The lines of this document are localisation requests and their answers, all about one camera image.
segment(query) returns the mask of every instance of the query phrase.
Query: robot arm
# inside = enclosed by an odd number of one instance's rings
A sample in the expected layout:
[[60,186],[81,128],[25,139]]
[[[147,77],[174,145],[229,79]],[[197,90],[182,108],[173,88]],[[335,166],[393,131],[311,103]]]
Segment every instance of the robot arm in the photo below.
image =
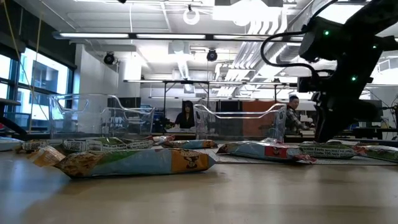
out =
[[327,77],[319,77],[317,71],[309,68],[312,76],[298,78],[297,88],[298,92],[315,92],[312,98],[318,113],[315,140],[326,142],[355,119],[373,118],[377,114],[378,109],[359,100],[359,96],[366,84],[372,82],[371,74],[382,52],[398,50],[394,37],[376,36],[398,22],[398,1],[372,0],[345,24],[317,14],[303,27],[305,35],[299,55],[309,62],[320,58],[336,60],[337,67]]

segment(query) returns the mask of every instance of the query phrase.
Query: computer monitor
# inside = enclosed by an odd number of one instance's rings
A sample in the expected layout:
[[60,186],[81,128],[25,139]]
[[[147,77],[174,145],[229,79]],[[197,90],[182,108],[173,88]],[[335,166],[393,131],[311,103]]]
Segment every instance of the computer monitor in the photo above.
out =
[[364,102],[371,103],[373,104],[377,109],[377,115],[373,117],[372,119],[359,119],[359,122],[381,122],[381,117],[383,116],[383,110],[382,110],[382,101],[381,100],[363,100]]

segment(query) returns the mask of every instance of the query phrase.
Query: person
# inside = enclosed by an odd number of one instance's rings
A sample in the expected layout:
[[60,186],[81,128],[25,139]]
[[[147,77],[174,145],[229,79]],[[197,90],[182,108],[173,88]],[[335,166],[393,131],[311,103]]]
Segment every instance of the person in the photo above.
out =
[[300,116],[296,109],[299,106],[300,100],[297,96],[291,96],[286,109],[286,131],[296,133],[299,130],[310,130],[311,128],[300,122]]
[[193,103],[191,101],[182,102],[182,112],[178,114],[175,119],[175,124],[179,125],[180,128],[192,128],[195,125],[193,118]]

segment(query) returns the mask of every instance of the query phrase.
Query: clear plastic bin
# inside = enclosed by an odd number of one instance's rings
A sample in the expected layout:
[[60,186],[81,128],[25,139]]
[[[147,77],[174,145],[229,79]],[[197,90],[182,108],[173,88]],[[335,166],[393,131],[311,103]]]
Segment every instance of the clear plastic bin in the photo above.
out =
[[139,139],[150,135],[154,108],[124,108],[119,99],[105,94],[50,96],[52,139],[119,137]]
[[263,112],[211,112],[194,105],[197,139],[246,141],[274,138],[283,141],[286,105],[275,104]]

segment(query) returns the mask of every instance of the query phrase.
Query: table surface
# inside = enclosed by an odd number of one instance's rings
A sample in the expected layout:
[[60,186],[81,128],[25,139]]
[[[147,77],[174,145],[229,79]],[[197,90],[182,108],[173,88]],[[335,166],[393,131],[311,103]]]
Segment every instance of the table surface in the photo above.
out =
[[397,223],[397,166],[217,164],[70,180],[0,152],[0,223]]

